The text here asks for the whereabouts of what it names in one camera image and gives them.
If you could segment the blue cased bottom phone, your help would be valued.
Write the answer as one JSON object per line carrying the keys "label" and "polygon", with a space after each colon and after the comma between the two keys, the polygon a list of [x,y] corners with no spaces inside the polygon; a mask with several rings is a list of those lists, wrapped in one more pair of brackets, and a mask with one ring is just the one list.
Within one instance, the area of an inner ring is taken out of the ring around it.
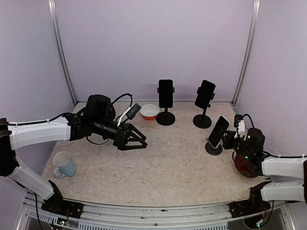
{"label": "blue cased bottom phone", "polygon": [[220,130],[229,130],[231,124],[226,119],[225,116],[221,115],[218,120],[216,121],[213,129],[211,130],[208,141],[211,144],[211,146],[216,149],[221,144],[223,137],[220,136],[219,131]]}

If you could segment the black pole phone stand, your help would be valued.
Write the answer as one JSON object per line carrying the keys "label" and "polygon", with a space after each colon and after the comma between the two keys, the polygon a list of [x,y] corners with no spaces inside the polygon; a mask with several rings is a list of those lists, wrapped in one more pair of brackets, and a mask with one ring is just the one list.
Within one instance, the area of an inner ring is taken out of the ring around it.
{"label": "black pole phone stand", "polygon": [[[197,94],[199,94],[200,90],[201,90],[201,87],[198,87],[198,89],[197,89]],[[211,107],[210,101],[213,100],[214,96],[215,96],[215,93],[212,93],[207,108],[210,108],[210,107]],[[206,129],[206,128],[209,128],[209,127],[211,126],[212,121],[211,121],[211,119],[206,115],[206,109],[203,110],[203,112],[202,112],[201,115],[199,114],[199,115],[194,116],[194,118],[193,118],[193,124],[194,124],[196,127],[201,128],[201,129]]]}
{"label": "black pole phone stand", "polygon": [[175,122],[175,116],[173,113],[168,111],[168,108],[165,108],[164,111],[160,112],[156,118],[158,124],[163,126],[170,126]]}

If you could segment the orange white bowl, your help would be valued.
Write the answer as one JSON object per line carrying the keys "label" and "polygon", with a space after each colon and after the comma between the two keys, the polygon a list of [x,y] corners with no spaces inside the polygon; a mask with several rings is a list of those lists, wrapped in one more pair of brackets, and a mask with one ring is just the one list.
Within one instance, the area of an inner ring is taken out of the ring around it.
{"label": "orange white bowl", "polygon": [[145,120],[155,120],[160,113],[160,108],[155,104],[145,104],[140,109],[140,114]]}

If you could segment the black teal phone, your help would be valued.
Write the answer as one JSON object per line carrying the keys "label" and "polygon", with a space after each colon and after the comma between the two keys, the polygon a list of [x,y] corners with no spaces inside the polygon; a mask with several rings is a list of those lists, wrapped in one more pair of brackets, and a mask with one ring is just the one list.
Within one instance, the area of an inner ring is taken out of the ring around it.
{"label": "black teal phone", "polygon": [[173,107],[173,93],[175,88],[172,80],[161,79],[158,82],[158,97],[160,108],[172,108]]}

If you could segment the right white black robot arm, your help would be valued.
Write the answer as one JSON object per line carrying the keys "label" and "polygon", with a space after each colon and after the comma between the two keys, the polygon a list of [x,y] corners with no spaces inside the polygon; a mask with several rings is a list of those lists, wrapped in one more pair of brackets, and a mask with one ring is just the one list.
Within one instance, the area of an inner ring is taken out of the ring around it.
{"label": "right white black robot arm", "polygon": [[250,128],[246,138],[235,131],[221,130],[223,148],[233,149],[246,162],[254,176],[283,176],[298,178],[298,181],[270,183],[263,182],[250,188],[249,199],[245,202],[248,212],[269,208],[271,201],[307,201],[307,157],[282,157],[266,155],[263,150],[265,136],[257,128]]}

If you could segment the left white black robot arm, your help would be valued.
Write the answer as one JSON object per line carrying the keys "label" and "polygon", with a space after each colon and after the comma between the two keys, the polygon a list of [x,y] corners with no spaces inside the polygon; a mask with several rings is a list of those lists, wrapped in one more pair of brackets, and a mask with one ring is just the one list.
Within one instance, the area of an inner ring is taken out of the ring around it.
{"label": "left white black robot arm", "polygon": [[9,177],[20,186],[34,192],[57,213],[67,209],[67,202],[52,181],[43,179],[17,156],[20,149],[49,145],[57,141],[89,139],[93,134],[113,141],[120,151],[145,149],[146,136],[128,123],[140,110],[130,103],[118,121],[115,120],[114,102],[104,95],[94,94],[77,113],[67,112],[54,118],[10,123],[0,120],[0,175]]}

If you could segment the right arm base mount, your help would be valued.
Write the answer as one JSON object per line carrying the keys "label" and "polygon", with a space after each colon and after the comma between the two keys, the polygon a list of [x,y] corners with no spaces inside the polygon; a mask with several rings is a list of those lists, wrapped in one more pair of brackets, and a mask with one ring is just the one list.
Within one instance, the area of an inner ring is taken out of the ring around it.
{"label": "right arm base mount", "polygon": [[248,199],[231,202],[229,204],[231,217],[238,218],[271,209],[270,203],[262,199],[260,189],[255,186],[250,189]]}

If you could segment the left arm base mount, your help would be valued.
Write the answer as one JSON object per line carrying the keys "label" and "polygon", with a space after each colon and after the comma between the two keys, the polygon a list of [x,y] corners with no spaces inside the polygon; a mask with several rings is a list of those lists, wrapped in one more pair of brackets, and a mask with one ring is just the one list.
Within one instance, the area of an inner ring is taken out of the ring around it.
{"label": "left arm base mount", "polygon": [[49,199],[44,199],[41,209],[50,213],[80,219],[84,205],[80,202],[64,199],[55,183],[51,180],[48,182],[51,184],[54,193]]}

